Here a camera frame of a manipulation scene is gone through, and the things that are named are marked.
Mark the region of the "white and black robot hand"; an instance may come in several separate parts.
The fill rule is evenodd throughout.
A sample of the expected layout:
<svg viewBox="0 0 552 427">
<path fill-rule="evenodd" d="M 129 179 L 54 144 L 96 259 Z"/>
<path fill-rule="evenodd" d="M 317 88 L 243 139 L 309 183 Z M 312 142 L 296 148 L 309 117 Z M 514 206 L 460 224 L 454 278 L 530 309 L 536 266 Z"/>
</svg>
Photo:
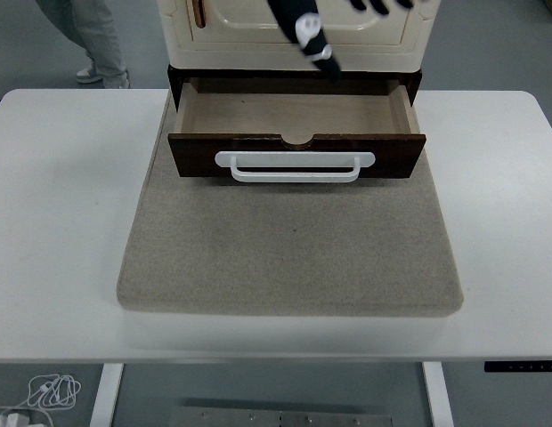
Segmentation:
<svg viewBox="0 0 552 427">
<path fill-rule="evenodd" d="M 280 31 L 329 81 L 342 71 L 328 43 L 316 1 L 267 1 Z"/>
</svg>

